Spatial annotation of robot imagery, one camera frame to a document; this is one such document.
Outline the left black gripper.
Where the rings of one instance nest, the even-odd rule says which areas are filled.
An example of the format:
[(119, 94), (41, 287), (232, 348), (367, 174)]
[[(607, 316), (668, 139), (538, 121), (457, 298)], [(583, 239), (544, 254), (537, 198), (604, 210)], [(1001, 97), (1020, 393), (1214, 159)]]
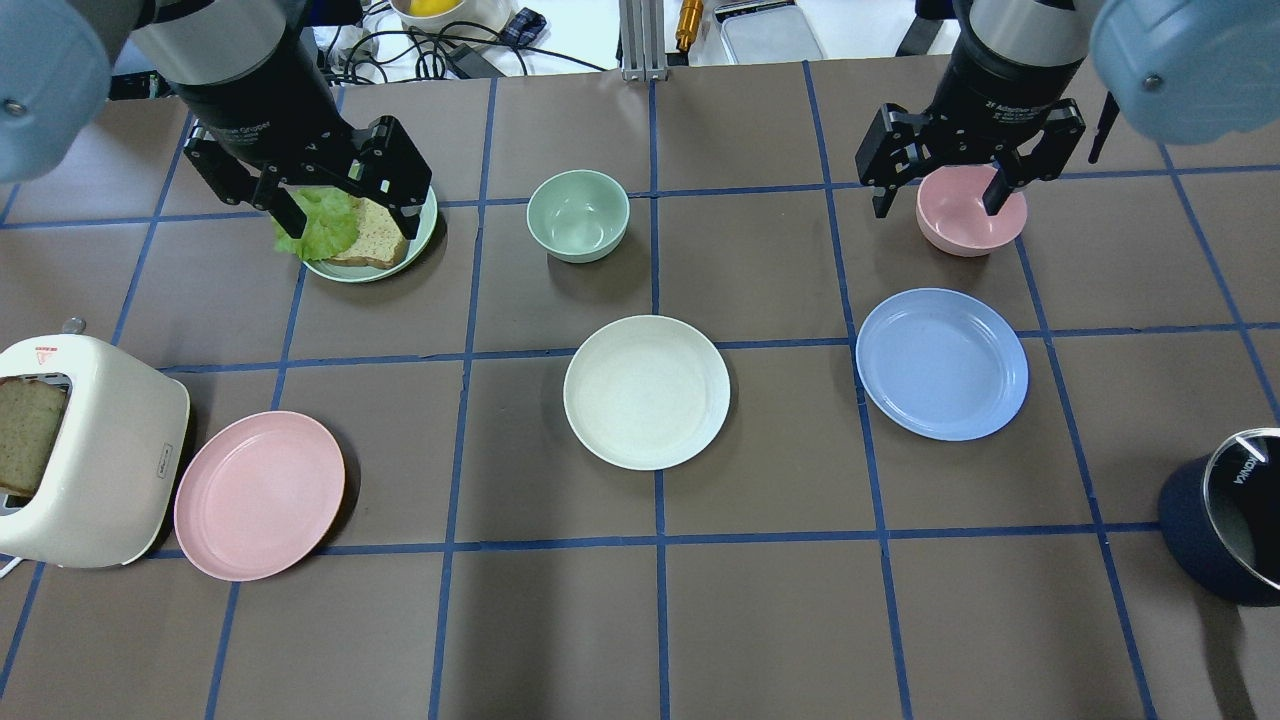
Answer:
[(224, 204), (268, 213), (284, 233), (284, 252), (302, 256), (306, 214), (282, 183), (370, 199), (403, 237), (417, 236), (433, 181), (424, 155), (394, 117), (365, 129), (342, 118), (303, 46), (278, 45), (232, 79), (172, 87), (201, 124), (183, 145), (189, 164)]

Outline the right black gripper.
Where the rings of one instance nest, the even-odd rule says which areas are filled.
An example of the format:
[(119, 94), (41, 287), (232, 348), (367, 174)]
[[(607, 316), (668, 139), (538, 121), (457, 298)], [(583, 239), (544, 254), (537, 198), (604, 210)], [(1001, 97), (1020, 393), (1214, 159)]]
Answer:
[(942, 165), (995, 163), (982, 195), (988, 217), (1032, 181), (1060, 177), (1085, 131), (1076, 101), (1065, 95), (1080, 65), (1025, 64), (979, 40), (957, 41), (925, 110), (879, 106), (856, 150), (876, 218), (890, 214), (901, 187)]

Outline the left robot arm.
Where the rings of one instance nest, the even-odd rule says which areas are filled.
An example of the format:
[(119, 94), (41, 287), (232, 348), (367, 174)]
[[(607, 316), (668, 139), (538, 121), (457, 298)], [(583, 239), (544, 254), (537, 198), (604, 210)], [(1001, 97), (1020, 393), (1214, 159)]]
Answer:
[(3, 182), (61, 163), (133, 44), (193, 114), (183, 151), (210, 190), (268, 213), (293, 254), (351, 263), (369, 236), (429, 236), (429, 164), (394, 117), (340, 117), (308, 23), (306, 1), (5, 1)]

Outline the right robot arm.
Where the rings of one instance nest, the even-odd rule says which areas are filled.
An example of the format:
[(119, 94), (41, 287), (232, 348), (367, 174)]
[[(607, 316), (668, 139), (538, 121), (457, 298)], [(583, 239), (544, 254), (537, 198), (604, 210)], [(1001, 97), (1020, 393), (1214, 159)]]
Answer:
[(887, 102), (856, 151), (879, 218), (897, 191), (942, 167), (993, 165), (993, 215), (1034, 181), (1053, 181), (1085, 135), (1068, 96), (1084, 61), (1106, 88), (1092, 154), (1117, 117), (1158, 143), (1212, 143), (1279, 114), (1275, 1), (919, 1), (954, 19), (957, 41), (931, 104)]

